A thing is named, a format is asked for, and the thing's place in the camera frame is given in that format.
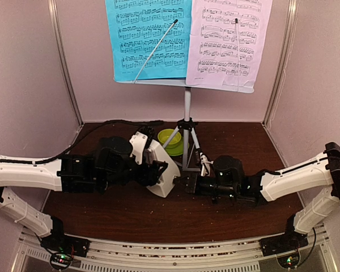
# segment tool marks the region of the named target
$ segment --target tripod stand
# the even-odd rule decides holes
[[[170,137],[167,139],[165,144],[163,145],[163,148],[166,148],[171,142],[171,140],[175,137],[176,133],[179,132],[180,129],[184,130],[184,152],[182,155],[182,170],[183,171],[193,171],[198,172],[200,171],[199,168],[188,168],[189,162],[192,158],[193,148],[195,146],[195,153],[197,154],[199,162],[201,161],[201,149],[199,145],[199,141],[197,138],[197,134],[195,133],[195,126],[197,125],[196,122],[193,122],[192,118],[190,117],[190,103],[192,101],[192,88],[185,87],[185,109],[184,109],[184,119],[179,120],[177,122],[177,126],[174,130],[174,132],[170,135]],[[192,135],[194,146],[192,148],[192,151],[189,156],[188,160],[188,144],[189,144],[189,132]]]

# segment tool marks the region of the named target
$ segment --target white wall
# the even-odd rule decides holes
[[[76,129],[47,1],[0,1],[0,154],[56,155]],[[16,192],[39,208],[47,191]],[[0,272],[9,270],[20,230],[0,214]]]
[[[340,145],[340,0],[301,0],[271,135],[288,165]],[[306,202],[319,189],[302,194]],[[340,264],[340,209],[325,226]]]
[[[57,3],[71,80],[85,121],[182,118],[182,88],[134,86],[113,80],[104,0],[58,0]],[[273,1],[255,93],[195,88],[192,116],[197,121],[263,121],[276,75],[287,11],[288,1]]]

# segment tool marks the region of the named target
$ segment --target metal frame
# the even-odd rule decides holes
[[[57,42],[57,47],[58,47],[58,54],[59,58],[61,60],[61,67],[62,67],[62,73],[63,73],[63,78],[67,87],[68,91],[68,96],[71,102],[71,105],[73,107],[73,111],[75,114],[75,117],[77,119],[78,125],[83,124],[82,116],[80,115],[79,107],[77,100],[74,95],[73,91],[73,85],[72,81],[70,79],[70,74],[69,74],[69,69],[68,69],[68,64],[64,52],[64,46],[63,46],[63,40],[62,40],[62,33],[60,29],[60,23],[59,23],[59,18],[58,18],[58,11],[57,11],[57,1],[56,0],[48,0],[48,5],[49,5],[49,13],[50,13],[50,18],[52,20],[52,26],[53,26],[53,31],[56,36],[56,42]]]
[[[273,84],[273,90],[270,98],[270,102],[267,108],[266,116],[263,124],[268,128],[272,119],[272,115],[277,107],[277,100],[282,88],[282,82],[284,79],[284,70],[287,65],[287,60],[291,54],[291,46],[294,38],[296,28],[296,14],[299,6],[299,0],[290,0],[288,5],[288,14],[286,21],[286,30],[283,38],[283,45],[281,50],[281,56],[278,63],[277,74]]]
[[[327,271],[337,272],[324,225],[319,224],[315,229],[316,244],[322,249]],[[276,255],[263,257],[259,244],[261,238],[263,237],[192,244],[125,243],[89,238],[91,243],[87,257],[75,257],[74,267],[71,268],[88,272],[234,272],[242,271],[244,267],[243,271],[257,272],[260,270],[259,262],[276,257]],[[311,247],[314,235],[310,233],[308,238],[309,245],[305,250]],[[44,262],[49,260],[49,254],[39,246],[32,231],[24,228],[15,247],[11,271],[25,271],[27,257]]]

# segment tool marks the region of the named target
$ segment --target white pointer stick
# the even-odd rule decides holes
[[[238,30],[238,18],[236,18],[236,31],[237,31],[237,48],[238,48],[238,84],[237,84],[237,92],[239,92],[239,77],[240,77],[240,50],[239,50],[239,30]]]
[[[136,83],[138,77],[141,75],[142,70],[145,68],[146,63],[150,60],[150,58],[152,57],[152,55],[155,53],[155,51],[157,50],[157,48],[159,47],[159,45],[162,43],[162,41],[165,39],[166,35],[169,33],[169,31],[171,30],[171,28],[173,28],[173,26],[175,26],[175,24],[177,23],[177,19],[170,25],[170,27],[168,28],[168,30],[166,30],[164,36],[160,39],[159,43],[155,46],[155,48],[153,49],[153,51],[151,52],[151,54],[149,55],[149,57],[147,58],[147,60],[145,61],[145,63],[142,65],[140,72],[138,72],[133,84]]]

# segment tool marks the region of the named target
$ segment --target pink sheet music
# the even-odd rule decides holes
[[[272,0],[193,0],[186,83],[253,87],[271,6]]]

